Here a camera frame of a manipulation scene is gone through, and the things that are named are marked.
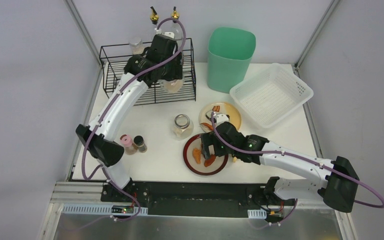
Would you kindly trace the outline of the glass oil bottle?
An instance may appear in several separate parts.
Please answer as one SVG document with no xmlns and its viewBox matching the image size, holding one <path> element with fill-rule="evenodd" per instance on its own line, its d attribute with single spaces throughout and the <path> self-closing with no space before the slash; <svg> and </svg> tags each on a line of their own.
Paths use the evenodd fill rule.
<svg viewBox="0 0 384 240">
<path fill-rule="evenodd" d="M 151 15 L 150 15 L 149 18 L 150 18 L 151 23 L 153 25 L 153 34 L 157 35 L 157 34 L 159 34 L 161 32 L 158 29 L 159 15 L 158 15 L 157 11 L 155 10 L 155 8 L 153 6 L 151 6 L 150 9 L 151 9 Z"/>
<path fill-rule="evenodd" d="M 178 20 L 180 18 L 179 13 L 177 12 L 177 7 L 173 7 L 173 12 L 171 13 L 171 17 L 175 20 Z M 174 34 L 174 39 L 176 40 L 177 44 L 180 46 L 183 42 L 183 31 L 179 23 L 176 21 L 172 21 L 171 31 Z"/>
</svg>

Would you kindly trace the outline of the silver lid bead jar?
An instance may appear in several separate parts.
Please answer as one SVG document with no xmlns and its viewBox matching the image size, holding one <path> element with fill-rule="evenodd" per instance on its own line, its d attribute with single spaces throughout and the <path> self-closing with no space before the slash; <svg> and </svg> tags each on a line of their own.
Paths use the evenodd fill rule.
<svg viewBox="0 0 384 240">
<path fill-rule="evenodd" d="M 131 39 L 129 39 L 128 43 L 133 55 L 140 55 L 143 53 L 145 48 L 143 46 L 143 42 L 140 37 L 138 36 L 132 37 Z"/>
</svg>

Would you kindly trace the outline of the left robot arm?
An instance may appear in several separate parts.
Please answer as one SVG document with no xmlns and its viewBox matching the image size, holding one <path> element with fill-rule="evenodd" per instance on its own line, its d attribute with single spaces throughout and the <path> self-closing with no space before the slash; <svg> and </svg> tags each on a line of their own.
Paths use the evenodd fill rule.
<svg viewBox="0 0 384 240">
<path fill-rule="evenodd" d="M 118 86 L 99 114 L 87 125 L 77 126 L 75 132 L 83 144 L 83 155 L 90 154 L 101 164 L 113 186 L 124 189 L 132 181 L 122 163 L 125 148 L 115 142 L 121 123 L 152 85 L 181 79 L 182 49 L 173 37 L 156 34 L 150 46 L 127 60 Z"/>
</svg>

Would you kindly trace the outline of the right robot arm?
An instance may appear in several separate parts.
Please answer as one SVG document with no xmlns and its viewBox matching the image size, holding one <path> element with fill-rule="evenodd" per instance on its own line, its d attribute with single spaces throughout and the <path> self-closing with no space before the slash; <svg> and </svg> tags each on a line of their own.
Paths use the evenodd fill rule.
<svg viewBox="0 0 384 240">
<path fill-rule="evenodd" d="M 217 157 L 231 155 L 244 163 L 275 167 L 300 176 L 299 179 L 270 177 L 263 191 L 268 199 L 323 201 L 344 213 L 353 209 L 359 177 L 345 157 L 311 158 L 289 151 L 265 137 L 243 135 L 229 122 L 223 122 L 216 131 L 204 133 L 200 138 L 205 159 L 210 158 L 212 148 Z"/>
</svg>

